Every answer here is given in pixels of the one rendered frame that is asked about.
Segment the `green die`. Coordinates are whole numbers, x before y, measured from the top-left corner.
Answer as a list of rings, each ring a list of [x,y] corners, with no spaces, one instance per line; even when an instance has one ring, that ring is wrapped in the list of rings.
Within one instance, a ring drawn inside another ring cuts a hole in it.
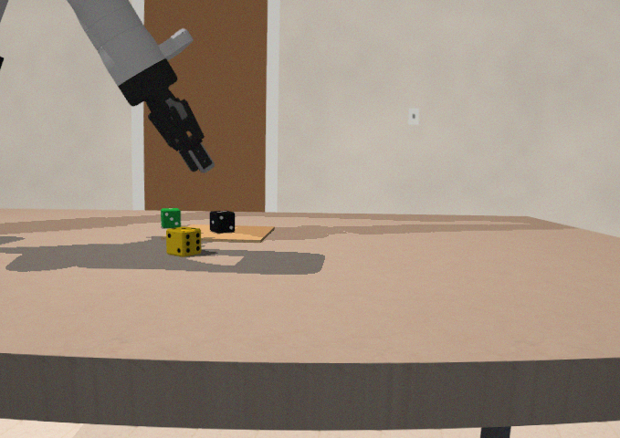
[[[163,228],[181,227],[181,211],[178,208],[162,208],[161,226]]]

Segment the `yellow die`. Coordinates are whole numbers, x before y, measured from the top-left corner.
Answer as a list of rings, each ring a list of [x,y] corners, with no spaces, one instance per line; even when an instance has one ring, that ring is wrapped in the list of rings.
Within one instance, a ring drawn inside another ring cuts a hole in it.
[[[172,256],[193,256],[201,253],[201,229],[176,227],[166,230],[166,250]]]

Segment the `tan square mat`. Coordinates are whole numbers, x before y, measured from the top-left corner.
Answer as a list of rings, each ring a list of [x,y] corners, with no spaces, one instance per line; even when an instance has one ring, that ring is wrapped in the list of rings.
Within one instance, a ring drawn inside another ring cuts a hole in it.
[[[235,225],[235,232],[215,233],[210,230],[210,224],[191,224],[186,227],[200,228],[201,241],[237,243],[261,243],[275,229],[275,226]]]

